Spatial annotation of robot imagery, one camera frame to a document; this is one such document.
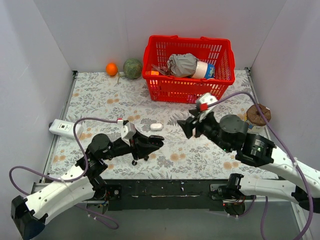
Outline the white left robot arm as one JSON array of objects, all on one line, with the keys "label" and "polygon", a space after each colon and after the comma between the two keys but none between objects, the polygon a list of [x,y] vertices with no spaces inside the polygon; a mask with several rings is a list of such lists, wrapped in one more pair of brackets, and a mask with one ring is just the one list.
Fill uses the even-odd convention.
[{"label": "white left robot arm", "polygon": [[58,181],[28,196],[18,195],[11,201],[10,215],[22,239],[36,237],[53,218],[84,200],[101,200],[109,196],[112,190],[101,177],[108,167],[106,160],[126,154],[132,154],[134,161],[147,160],[163,145],[162,136],[145,136],[140,132],[136,132],[128,143],[121,138],[111,141],[104,133],[95,135],[85,156]]}]

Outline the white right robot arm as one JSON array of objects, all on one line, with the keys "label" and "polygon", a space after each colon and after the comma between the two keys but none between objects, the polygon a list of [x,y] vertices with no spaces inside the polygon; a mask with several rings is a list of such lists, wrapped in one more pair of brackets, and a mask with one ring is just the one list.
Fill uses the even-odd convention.
[{"label": "white right robot arm", "polygon": [[232,173],[225,185],[213,190],[215,198],[231,200],[244,196],[267,196],[287,200],[303,209],[320,212],[320,172],[289,155],[271,140],[248,133],[248,124],[237,115],[228,114],[216,121],[210,112],[204,119],[199,115],[178,120],[186,137],[202,135],[226,153],[236,152],[235,159],[247,166],[272,172],[280,180],[256,179]]}]

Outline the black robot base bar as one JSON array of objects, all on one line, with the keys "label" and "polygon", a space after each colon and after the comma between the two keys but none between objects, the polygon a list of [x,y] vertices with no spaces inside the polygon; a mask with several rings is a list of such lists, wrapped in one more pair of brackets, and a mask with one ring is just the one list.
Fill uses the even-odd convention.
[{"label": "black robot base bar", "polygon": [[205,209],[241,215],[247,197],[223,199],[216,189],[227,180],[109,179],[106,189],[86,200],[103,211]]}]

